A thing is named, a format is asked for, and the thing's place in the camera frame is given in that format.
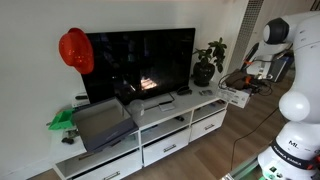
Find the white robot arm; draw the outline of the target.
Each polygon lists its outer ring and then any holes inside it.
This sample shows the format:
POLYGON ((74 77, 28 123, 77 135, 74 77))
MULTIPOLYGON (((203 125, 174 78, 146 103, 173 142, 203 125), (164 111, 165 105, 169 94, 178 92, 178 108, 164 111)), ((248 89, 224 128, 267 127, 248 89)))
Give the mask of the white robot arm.
POLYGON ((242 69, 258 75, 260 56, 273 56, 292 44, 295 79, 279 101, 281 113, 290 121, 320 122, 320 12, 309 11, 270 20, 264 27, 263 40, 253 47, 242 69))

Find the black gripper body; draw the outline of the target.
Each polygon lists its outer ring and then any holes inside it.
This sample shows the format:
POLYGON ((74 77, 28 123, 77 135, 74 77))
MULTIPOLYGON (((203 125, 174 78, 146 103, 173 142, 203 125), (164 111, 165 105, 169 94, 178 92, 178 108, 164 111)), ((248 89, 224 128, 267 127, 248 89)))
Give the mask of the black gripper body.
POLYGON ((256 79, 253 76, 246 76, 244 78, 244 88, 250 89, 252 93, 259 93, 263 87, 266 87, 267 84, 262 80, 256 79))

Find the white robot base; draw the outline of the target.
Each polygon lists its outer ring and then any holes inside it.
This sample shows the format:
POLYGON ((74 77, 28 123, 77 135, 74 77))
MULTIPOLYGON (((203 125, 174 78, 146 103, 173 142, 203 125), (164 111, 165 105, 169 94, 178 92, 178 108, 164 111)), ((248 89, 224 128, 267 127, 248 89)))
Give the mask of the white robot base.
POLYGON ((288 122, 258 155, 266 180, 320 180, 320 125, 288 122))

